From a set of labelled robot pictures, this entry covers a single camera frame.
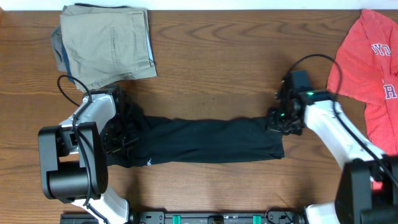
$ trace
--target wooden surface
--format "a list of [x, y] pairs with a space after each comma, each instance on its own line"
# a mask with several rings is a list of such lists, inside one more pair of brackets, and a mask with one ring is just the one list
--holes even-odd
[[[393, 19], [393, 11], [383, 11]], [[41, 189], [37, 132], [75, 106], [58, 92], [50, 45], [60, 12], [5, 12], [0, 25], [0, 222], [57, 223], [67, 211]], [[121, 82], [146, 114], [186, 119], [263, 116], [274, 92], [301, 57], [334, 57], [359, 11], [151, 11], [158, 77]], [[325, 88], [330, 63], [310, 59], [315, 88]], [[81, 92], [63, 83], [79, 100]], [[342, 98], [364, 132], [364, 104]], [[109, 183], [133, 208], [168, 211], [264, 211], [333, 200], [340, 170], [310, 130], [284, 137], [286, 158], [241, 164], [168, 163], [109, 168]]]
[[1, 19], [2, 19], [3, 14], [4, 14], [4, 10], [2, 9], [2, 7], [0, 7], [0, 24], [1, 24]]

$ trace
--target green connector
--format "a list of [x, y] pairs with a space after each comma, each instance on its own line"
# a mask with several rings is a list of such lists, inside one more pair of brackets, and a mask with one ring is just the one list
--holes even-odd
[[181, 216], [173, 215], [173, 224], [181, 224]]
[[261, 216], [253, 215], [253, 224], [261, 224]]

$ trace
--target cable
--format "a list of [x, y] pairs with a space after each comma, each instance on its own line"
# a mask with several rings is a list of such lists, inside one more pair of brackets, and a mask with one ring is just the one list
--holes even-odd
[[58, 80], [57, 80], [57, 86], [58, 86], [58, 89], [60, 90], [60, 92], [62, 93], [62, 95], [63, 95], [66, 99], [68, 99], [71, 103], [73, 103], [74, 105], [80, 106], [78, 103], [74, 102], [73, 99], [69, 98], [69, 96], [67, 96], [67, 95], [65, 94], [65, 92], [62, 90], [61, 84], [60, 84], [60, 80], [61, 80], [61, 78], [63, 78], [63, 77], [71, 78], [71, 79], [73, 79], [74, 81], [77, 81], [79, 84], [82, 84], [82, 82], [81, 82], [80, 80], [78, 80], [77, 78], [75, 78], [75, 77], [73, 77], [73, 76], [70, 76], [70, 75], [60, 75], [60, 76], [58, 77]]
[[93, 102], [93, 97], [92, 97], [90, 91], [88, 90], [87, 86], [84, 85], [79, 79], [77, 79], [77, 78], [75, 78], [75, 77], [73, 77], [73, 76], [69, 76], [69, 75], [60, 75], [60, 76], [58, 77], [58, 80], [57, 80], [58, 89], [60, 90], [60, 92], [62, 93], [62, 95], [63, 95], [66, 99], [68, 99], [69, 101], [71, 101], [74, 105], [80, 106], [78, 103], [74, 102], [71, 98], [69, 98], [69, 97], [65, 94], [65, 92], [63, 92], [63, 90], [62, 90], [62, 88], [61, 88], [61, 86], [60, 86], [60, 80], [61, 80], [63, 77], [71, 78], [71, 79], [73, 79], [74, 81], [76, 81], [76, 82], [78, 82], [79, 84], [81, 84], [82, 87], [86, 90], [86, 92], [87, 92], [87, 94], [88, 94], [88, 101], [87, 101], [87, 103], [84, 104], [84, 105], [81, 107], [81, 109], [80, 109], [76, 114], [73, 115], [73, 119], [72, 119], [73, 133], [74, 133], [74, 135], [75, 135], [75, 137], [76, 137], [78, 146], [79, 146], [80, 151], [81, 151], [81, 154], [82, 154], [82, 156], [83, 156], [83, 161], [84, 161], [84, 163], [85, 163], [85, 166], [86, 166], [86, 173], [87, 173], [87, 185], [88, 185], [88, 188], [87, 188], [86, 200], [85, 200], [85, 202], [83, 203], [83, 207], [86, 207], [88, 210], [92, 211], [96, 216], [100, 217], [100, 218], [104, 221], [105, 224], [108, 224], [108, 223], [109, 223], [108, 219], [107, 219], [106, 217], [104, 217], [102, 214], [100, 214], [97, 210], [95, 210], [95, 209], [88, 203], [88, 202], [90, 201], [90, 199], [91, 199], [91, 192], [92, 192], [92, 188], [93, 188], [93, 183], [91, 182], [91, 169], [90, 169], [90, 165], [89, 165], [89, 163], [88, 163], [87, 153], [86, 153], [86, 150], [85, 150], [85, 148], [84, 148], [84, 146], [83, 146], [83, 143], [82, 143], [82, 141], [81, 141], [81, 138], [86, 142], [86, 144], [88, 145], [88, 147], [90, 148], [90, 150], [91, 150], [92, 152], [94, 152], [94, 149], [93, 149], [93, 146], [90, 144], [89, 140], [86, 138], [86, 136], [84, 136], [83, 133], [81, 133], [80, 131], [78, 131], [78, 130], [77, 130], [77, 127], [76, 127], [76, 122], [77, 122], [79, 116], [80, 116], [81, 113]]
[[294, 223], [293, 219], [291, 219], [291, 218], [288, 216], [288, 214], [286, 213], [286, 211], [283, 210], [283, 208], [278, 207], [278, 206], [272, 206], [271, 208], [268, 208], [268, 210], [266, 211], [266, 219], [268, 220], [268, 222], [270, 222], [271, 224], [275, 224], [273, 221], [271, 221], [271, 220], [268, 219], [268, 212], [270, 212], [270, 210], [271, 210], [272, 208], [279, 208], [282, 212], [285, 213], [287, 219], [288, 219], [290, 222]]
[[88, 163], [87, 154], [86, 154], [85, 148], [84, 148], [84, 146], [83, 146], [83, 143], [82, 143], [82, 141], [81, 141], [81, 139], [80, 139], [80, 137], [79, 137], [79, 135], [78, 135], [78, 131], [77, 131], [77, 127], [76, 127], [76, 122], [77, 122], [77, 120], [78, 120], [80, 114], [88, 107], [88, 105], [91, 104], [91, 102], [93, 102], [93, 97], [92, 97], [90, 91], [88, 90], [87, 86], [84, 85], [79, 79], [77, 79], [77, 78], [75, 78], [75, 77], [73, 77], [73, 76], [69, 76], [69, 75], [60, 75], [60, 76], [58, 77], [58, 80], [57, 80], [58, 89], [60, 90], [60, 92], [62, 93], [62, 95], [63, 95], [66, 99], [68, 99], [69, 101], [71, 101], [74, 105], [80, 106], [78, 103], [74, 102], [71, 98], [69, 98], [69, 96], [67, 96], [67, 95], [63, 92], [63, 90], [62, 90], [62, 88], [61, 88], [61, 86], [60, 86], [60, 80], [61, 80], [62, 78], [64, 78], [64, 77], [66, 77], [66, 78], [71, 78], [71, 79], [73, 79], [74, 81], [76, 81], [76, 82], [78, 82], [79, 84], [81, 84], [82, 87], [86, 90], [86, 92], [87, 92], [87, 94], [88, 94], [88, 101], [87, 101], [87, 103], [85, 103], [85, 104], [83, 105], [83, 107], [81, 107], [81, 109], [80, 109], [79, 111], [77, 111], [76, 114], [73, 115], [73, 119], [72, 119], [73, 133], [74, 133], [74, 135], [75, 135], [75, 137], [76, 137], [78, 146], [79, 146], [80, 151], [81, 151], [81, 154], [82, 154], [82, 156], [83, 156], [83, 161], [84, 161], [85, 166], [86, 166], [88, 187], [87, 187], [86, 200], [85, 200], [85, 202], [83, 203], [83, 206], [87, 206], [87, 205], [88, 205], [88, 201], [89, 201], [90, 198], [91, 198], [91, 191], [92, 191], [91, 188], [92, 188], [92, 185], [93, 185], [93, 184], [91, 183], [91, 169], [90, 169], [90, 165], [89, 165], [89, 163]]
[[372, 150], [370, 150], [365, 143], [363, 143], [359, 137], [357, 137], [354, 132], [352, 132], [352, 130], [350, 130], [349, 127], [347, 127], [347, 125], [344, 123], [344, 121], [340, 118], [340, 114], [339, 112], [337, 112], [336, 109], [336, 102], [337, 102], [337, 98], [338, 98], [338, 92], [340, 91], [341, 88], [341, 84], [343, 82], [343, 72], [341, 71], [341, 68], [339, 66], [339, 64], [336, 62], [335, 59], [324, 55], [324, 54], [311, 54], [311, 55], [307, 55], [303, 58], [301, 58], [300, 60], [298, 60], [297, 62], [295, 62], [291, 68], [289, 69], [289, 71], [287, 72], [287, 74], [289, 74], [290, 72], [292, 72], [293, 68], [296, 67], [300, 62], [304, 61], [307, 58], [310, 57], [323, 57], [326, 58], [328, 60], [330, 60], [331, 62], [333, 62], [337, 69], [338, 69], [338, 73], [339, 73], [339, 82], [338, 82], [338, 86], [336, 89], [336, 93], [332, 99], [332, 107], [333, 107], [333, 112], [337, 118], [337, 120], [340, 122], [340, 124], [344, 127], [344, 129], [351, 135], [351, 137], [353, 137], [353, 139], [380, 165], [380, 167], [383, 169], [383, 171], [386, 173], [386, 175], [388, 176], [388, 178], [390, 178], [391, 182], [398, 188], [398, 180], [394, 177], [394, 175], [391, 173], [391, 171], [386, 167], [386, 165], [383, 164], [383, 162], [380, 160], [380, 158], [377, 157], [377, 155], [375, 155], [375, 153], [372, 152]]

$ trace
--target black garment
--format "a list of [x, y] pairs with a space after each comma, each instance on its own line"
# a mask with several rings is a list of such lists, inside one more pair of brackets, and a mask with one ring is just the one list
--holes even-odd
[[128, 6], [116, 6], [116, 7], [104, 7], [104, 6], [96, 6], [92, 4], [85, 4], [85, 3], [75, 3], [75, 6], [83, 6], [83, 7], [101, 7], [105, 9], [124, 9], [127, 8]]
[[231, 121], [168, 119], [144, 116], [139, 108], [131, 117], [139, 140], [127, 153], [124, 167], [165, 162], [249, 162], [284, 157], [282, 135], [266, 131], [267, 118]]

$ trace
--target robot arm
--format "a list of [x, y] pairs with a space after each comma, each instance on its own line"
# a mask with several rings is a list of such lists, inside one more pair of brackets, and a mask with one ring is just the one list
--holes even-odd
[[[81, 158], [81, 149], [72, 128], [73, 115], [58, 126], [44, 127], [39, 131], [40, 170], [44, 195], [49, 199], [59, 199], [63, 203], [72, 203], [92, 214], [100, 223], [128, 223], [129, 204], [108, 186], [106, 150], [103, 148], [103, 136], [108, 134], [107, 127], [116, 129], [122, 122], [123, 94], [119, 88], [112, 87], [92, 93], [92, 102], [88, 97], [74, 112], [80, 115], [76, 122], [82, 135], [84, 150], [88, 158], [85, 164]], [[79, 161], [61, 162], [60, 157], [79, 154]], [[88, 186], [86, 167], [90, 167], [91, 186]], [[87, 188], [92, 194], [87, 206], [83, 206]]]
[[[276, 98], [279, 108], [269, 111], [269, 129], [283, 134], [301, 135], [303, 128], [313, 130], [330, 150], [343, 173], [336, 200], [308, 206], [306, 223], [396, 223], [398, 189], [386, 177], [374, 158], [349, 134], [335, 116], [333, 95], [326, 90], [314, 91], [306, 71], [288, 74]], [[345, 116], [337, 102], [342, 122], [379, 158], [394, 176], [398, 174], [398, 157], [387, 157], [370, 143]], [[379, 192], [371, 189], [371, 180], [382, 182]]]

